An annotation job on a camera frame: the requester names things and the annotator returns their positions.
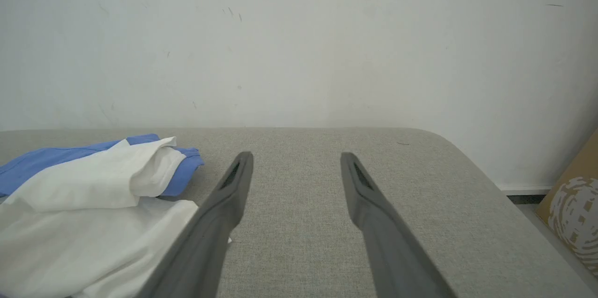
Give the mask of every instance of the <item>cardboard box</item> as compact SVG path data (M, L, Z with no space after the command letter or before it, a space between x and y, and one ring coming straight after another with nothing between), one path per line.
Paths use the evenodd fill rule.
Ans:
M542 200L536 213L598 277L598 130Z

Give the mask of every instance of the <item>white baseboard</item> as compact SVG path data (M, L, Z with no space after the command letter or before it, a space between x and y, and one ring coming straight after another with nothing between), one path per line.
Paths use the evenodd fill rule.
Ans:
M549 190L554 187L552 184L499 184L498 189L502 190L505 195L538 195L547 194Z

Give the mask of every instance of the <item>folded cloth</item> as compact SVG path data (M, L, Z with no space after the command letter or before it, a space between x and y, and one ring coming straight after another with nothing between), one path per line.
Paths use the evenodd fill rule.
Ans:
M162 194L185 155L175 138L50 166L0 204L0 292L8 297L134 296L197 205Z
M126 141L130 145L159 140L160 137L156 134L126 138ZM118 142L110 141L73 148L52 147L25 153L11 160L6 165L0 166L0 196L13 194L25 181L45 168L105 151ZM190 149L175 147L174 149L185 155L185 159L178 166L175 175L173 175L170 183L162 193L162 195L166 196L180 195L185 190L195 170L203 165L199 151L194 147Z

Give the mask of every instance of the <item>blue cloth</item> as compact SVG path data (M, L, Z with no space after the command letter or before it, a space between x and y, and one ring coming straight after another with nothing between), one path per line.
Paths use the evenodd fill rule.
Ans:
M160 137L156 134L127 137L130 145L158 140L160 140ZM87 157L99 151L105 151L118 142L102 142L89 146L72 147L70 149L51 147L25 153L21 157L11 160L6 165L0 166L0 196L13 194L25 181L45 168ZM166 196L180 195L185 190L195 170L203 165L199 151L194 147L190 149L174 147L174 149L185 155L185 158L179 164L166 190L162 193L162 195Z

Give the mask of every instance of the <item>wall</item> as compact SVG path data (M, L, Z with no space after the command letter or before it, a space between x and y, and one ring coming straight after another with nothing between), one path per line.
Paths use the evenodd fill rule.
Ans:
M598 125L598 0L0 0L0 130L406 126L545 189Z

